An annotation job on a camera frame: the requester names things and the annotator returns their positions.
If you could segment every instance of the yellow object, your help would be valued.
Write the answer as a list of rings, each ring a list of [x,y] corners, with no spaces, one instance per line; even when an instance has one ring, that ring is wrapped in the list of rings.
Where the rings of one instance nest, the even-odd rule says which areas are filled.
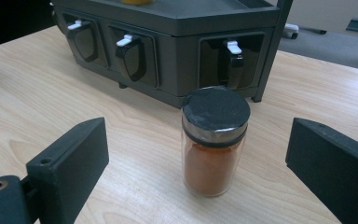
[[[153,3],[154,0],[121,0],[121,2],[129,5],[144,5]]]

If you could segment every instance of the glass jar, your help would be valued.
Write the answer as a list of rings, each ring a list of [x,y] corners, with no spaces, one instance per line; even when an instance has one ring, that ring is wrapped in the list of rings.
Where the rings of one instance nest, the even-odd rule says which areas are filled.
[[[182,114],[185,183],[200,195],[221,195],[237,168],[250,107],[235,91],[208,87],[185,98]]]

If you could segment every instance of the black lid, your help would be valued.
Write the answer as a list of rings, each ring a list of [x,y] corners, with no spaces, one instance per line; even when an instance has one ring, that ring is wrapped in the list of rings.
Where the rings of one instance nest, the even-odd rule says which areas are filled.
[[[207,143],[227,143],[246,131],[250,107],[235,91],[223,86],[191,92],[183,104],[187,135]]]

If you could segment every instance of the spice dispenser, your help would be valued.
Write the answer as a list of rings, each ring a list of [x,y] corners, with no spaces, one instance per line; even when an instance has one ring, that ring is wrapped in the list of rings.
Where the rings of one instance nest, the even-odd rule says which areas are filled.
[[[177,108],[220,85],[260,102],[292,2],[51,0],[78,64]]]
[[[203,196],[228,190],[242,152],[250,107],[235,91],[213,86],[192,91],[182,107],[185,184]]]

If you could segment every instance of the wooden table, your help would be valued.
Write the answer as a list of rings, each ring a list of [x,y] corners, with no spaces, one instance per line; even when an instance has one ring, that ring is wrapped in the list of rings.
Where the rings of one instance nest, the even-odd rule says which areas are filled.
[[[193,195],[182,180],[181,112],[75,63],[56,28],[0,46],[0,176],[73,126],[105,117],[110,163],[76,223],[337,223],[286,167],[294,117],[358,141],[358,69],[278,52],[231,189]]]

